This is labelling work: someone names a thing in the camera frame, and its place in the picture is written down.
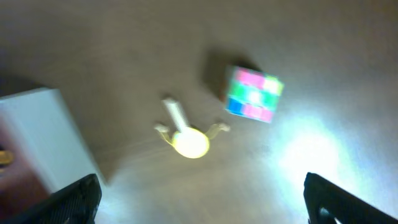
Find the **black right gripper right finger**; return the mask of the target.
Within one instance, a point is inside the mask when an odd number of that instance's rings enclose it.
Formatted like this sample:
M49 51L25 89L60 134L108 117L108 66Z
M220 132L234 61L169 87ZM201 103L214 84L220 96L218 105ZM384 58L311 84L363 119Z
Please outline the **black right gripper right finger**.
M303 196L309 224L317 223L390 223L397 219L324 179L307 173Z

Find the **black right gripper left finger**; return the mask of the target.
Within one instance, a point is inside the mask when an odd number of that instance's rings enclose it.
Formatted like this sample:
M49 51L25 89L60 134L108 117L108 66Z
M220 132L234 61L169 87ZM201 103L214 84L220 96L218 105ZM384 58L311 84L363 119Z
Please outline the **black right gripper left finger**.
M88 174L1 224L94 224L101 197L97 175Z

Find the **yellow grey toy truck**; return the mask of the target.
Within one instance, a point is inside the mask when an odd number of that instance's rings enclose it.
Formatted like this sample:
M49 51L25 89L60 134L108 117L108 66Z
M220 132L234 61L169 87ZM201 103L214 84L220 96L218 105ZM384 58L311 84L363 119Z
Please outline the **yellow grey toy truck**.
M13 163L14 155L10 151L0 151L0 166L8 166Z

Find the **yellow wooden rattle drum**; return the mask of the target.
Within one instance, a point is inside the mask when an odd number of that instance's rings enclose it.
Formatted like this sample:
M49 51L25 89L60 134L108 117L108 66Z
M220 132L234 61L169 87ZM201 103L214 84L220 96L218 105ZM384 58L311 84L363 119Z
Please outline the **yellow wooden rattle drum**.
M166 97L162 102L177 130L170 136L170 128L162 123L157 123L154 129L167 144L183 157L189 159L203 157L209 151L210 140L214 139L220 131L228 132L231 129L228 124L221 122L212 124L208 131L204 133L189 124L178 100Z

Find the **colourful puzzle cube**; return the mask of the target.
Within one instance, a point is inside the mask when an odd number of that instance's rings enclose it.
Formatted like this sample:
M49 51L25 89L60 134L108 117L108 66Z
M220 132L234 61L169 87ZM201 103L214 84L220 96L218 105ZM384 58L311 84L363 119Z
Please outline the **colourful puzzle cube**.
M284 90L275 76L249 68L231 66L227 70L225 110L229 113L271 123Z

